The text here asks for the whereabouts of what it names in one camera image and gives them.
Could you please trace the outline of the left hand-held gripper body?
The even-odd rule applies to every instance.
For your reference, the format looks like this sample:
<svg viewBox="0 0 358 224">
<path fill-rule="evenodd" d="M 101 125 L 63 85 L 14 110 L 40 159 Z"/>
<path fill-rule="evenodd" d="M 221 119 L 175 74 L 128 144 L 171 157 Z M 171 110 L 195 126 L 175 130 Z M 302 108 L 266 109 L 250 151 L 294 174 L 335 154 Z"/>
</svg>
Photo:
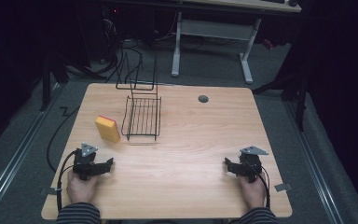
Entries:
<svg viewBox="0 0 358 224">
<path fill-rule="evenodd" d="M 82 180 L 88 180 L 91 176 L 96 176 L 98 167 L 103 166 L 102 163 L 95 163 L 97 147 L 82 143 L 81 147 L 75 152 L 75 160 L 73 172 L 78 174 Z"/>
</svg>

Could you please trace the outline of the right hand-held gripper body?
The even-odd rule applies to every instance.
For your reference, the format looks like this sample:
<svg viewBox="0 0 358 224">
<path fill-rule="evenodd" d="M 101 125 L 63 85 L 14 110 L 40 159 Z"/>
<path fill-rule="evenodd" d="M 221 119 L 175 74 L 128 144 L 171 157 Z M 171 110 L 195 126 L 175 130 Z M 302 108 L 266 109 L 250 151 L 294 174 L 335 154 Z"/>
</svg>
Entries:
<svg viewBox="0 0 358 224">
<path fill-rule="evenodd" d="M 267 156 L 267 151 L 250 146 L 242 148 L 240 150 L 240 164 L 237 168 L 237 174 L 240 176 L 246 176 L 249 183 L 253 183 L 256 177 L 262 172 L 262 162 L 259 159 L 260 156 Z"/>
</svg>

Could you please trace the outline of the person's left hand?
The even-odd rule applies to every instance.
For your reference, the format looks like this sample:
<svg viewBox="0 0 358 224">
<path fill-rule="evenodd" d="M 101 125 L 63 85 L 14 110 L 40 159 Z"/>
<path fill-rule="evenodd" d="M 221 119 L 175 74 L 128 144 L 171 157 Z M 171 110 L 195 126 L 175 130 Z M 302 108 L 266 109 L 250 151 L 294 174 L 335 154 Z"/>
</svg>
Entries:
<svg viewBox="0 0 358 224">
<path fill-rule="evenodd" d="M 82 180 L 78 174 L 70 171 L 67 174 L 67 194 L 71 203 L 91 203 L 93 201 L 98 176 Z"/>
</svg>

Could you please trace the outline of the person's right hand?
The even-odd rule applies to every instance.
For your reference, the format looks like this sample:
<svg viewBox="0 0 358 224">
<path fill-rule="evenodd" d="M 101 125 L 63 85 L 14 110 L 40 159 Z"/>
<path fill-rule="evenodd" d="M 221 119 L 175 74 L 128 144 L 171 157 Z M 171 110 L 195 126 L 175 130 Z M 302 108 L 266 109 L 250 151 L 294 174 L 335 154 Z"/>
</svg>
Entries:
<svg viewBox="0 0 358 224">
<path fill-rule="evenodd" d="M 265 206 L 266 188 L 264 177 L 264 175 L 261 175 L 255 182 L 250 183 L 247 176 L 239 176 L 242 196 L 249 209 Z"/>
</svg>

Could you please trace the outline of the yellow sponge with red side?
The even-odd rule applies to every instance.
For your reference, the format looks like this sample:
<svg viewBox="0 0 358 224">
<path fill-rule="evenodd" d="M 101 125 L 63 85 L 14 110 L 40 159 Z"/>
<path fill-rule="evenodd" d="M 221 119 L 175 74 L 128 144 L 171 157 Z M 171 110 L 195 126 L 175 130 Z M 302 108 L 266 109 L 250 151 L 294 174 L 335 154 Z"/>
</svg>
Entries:
<svg viewBox="0 0 358 224">
<path fill-rule="evenodd" d="M 95 125 L 102 139 L 117 143 L 120 140 L 117 123 L 113 119 L 98 116 Z"/>
</svg>

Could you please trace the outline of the black metal stand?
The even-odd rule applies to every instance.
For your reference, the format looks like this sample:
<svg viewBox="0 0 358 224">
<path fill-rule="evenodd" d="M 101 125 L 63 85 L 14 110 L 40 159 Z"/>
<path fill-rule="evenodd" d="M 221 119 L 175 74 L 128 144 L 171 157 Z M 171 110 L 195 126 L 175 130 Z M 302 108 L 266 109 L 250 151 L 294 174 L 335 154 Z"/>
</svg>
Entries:
<svg viewBox="0 0 358 224">
<path fill-rule="evenodd" d="M 281 99 L 283 101 L 296 100 L 295 121 L 298 129 L 303 132 L 303 119 L 306 109 L 306 93 L 309 77 L 309 66 L 306 63 L 298 64 L 296 69 L 287 73 L 284 77 L 253 90 L 253 94 L 260 94 L 267 90 L 282 89 Z"/>
<path fill-rule="evenodd" d="M 80 73 L 96 79 L 104 79 L 96 72 L 82 66 L 78 63 L 72 62 L 66 57 L 57 54 L 49 53 L 43 61 L 43 76 L 42 76 L 42 106 L 41 111 L 46 111 L 52 96 L 51 78 L 54 77 L 59 84 L 66 84 L 69 81 L 66 66 L 74 67 Z"/>
</svg>

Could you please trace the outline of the white-legged desk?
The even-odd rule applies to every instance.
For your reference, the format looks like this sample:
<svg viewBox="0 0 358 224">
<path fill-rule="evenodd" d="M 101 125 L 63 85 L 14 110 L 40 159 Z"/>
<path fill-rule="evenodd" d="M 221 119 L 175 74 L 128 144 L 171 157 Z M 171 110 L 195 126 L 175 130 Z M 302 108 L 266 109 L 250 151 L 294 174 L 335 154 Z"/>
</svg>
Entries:
<svg viewBox="0 0 358 224">
<path fill-rule="evenodd" d="M 288 0 L 177 0 L 177 6 L 194 7 L 226 7 L 227 9 L 246 9 L 251 12 L 278 13 L 279 15 L 297 14 L 302 7 L 290 7 Z M 180 74 L 181 37 L 193 35 L 245 41 L 247 46 L 239 54 L 244 80 L 247 84 L 253 83 L 253 77 L 248 63 L 248 57 L 255 42 L 260 23 L 260 16 L 254 22 L 247 25 L 234 24 L 228 21 L 206 21 L 205 19 L 183 19 L 183 10 L 177 13 L 175 49 L 172 56 L 172 76 Z"/>
</svg>

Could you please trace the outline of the metal floor rail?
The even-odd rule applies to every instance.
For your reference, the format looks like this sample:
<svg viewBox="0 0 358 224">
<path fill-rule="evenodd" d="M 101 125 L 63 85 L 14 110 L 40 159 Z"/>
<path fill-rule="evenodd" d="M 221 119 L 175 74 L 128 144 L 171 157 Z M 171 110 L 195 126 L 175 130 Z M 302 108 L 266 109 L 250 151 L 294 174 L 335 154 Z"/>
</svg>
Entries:
<svg viewBox="0 0 358 224">
<path fill-rule="evenodd" d="M 330 224 L 344 224 L 341 214 L 337 209 L 336 202 L 333 198 L 332 192 L 328 187 L 323 173 L 312 153 L 310 143 L 307 136 L 303 131 L 300 130 L 296 123 L 296 111 L 291 103 L 284 103 L 286 112 L 288 113 L 289 119 L 296 130 L 296 135 L 299 139 L 301 149 L 303 151 L 306 164 L 308 166 L 310 176 L 314 183 L 314 186 L 318 192 L 319 198 L 323 204 L 324 211 L 327 214 Z"/>
<path fill-rule="evenodd" d="M 56 82 L 49 89 L 51 99 L 43 105 L 43 85 L 37 84 L 32 97 L 11 119 L 0 136 L 0 202 L 28 154 L 51 104 L 65 87 Z"/>
</svg>

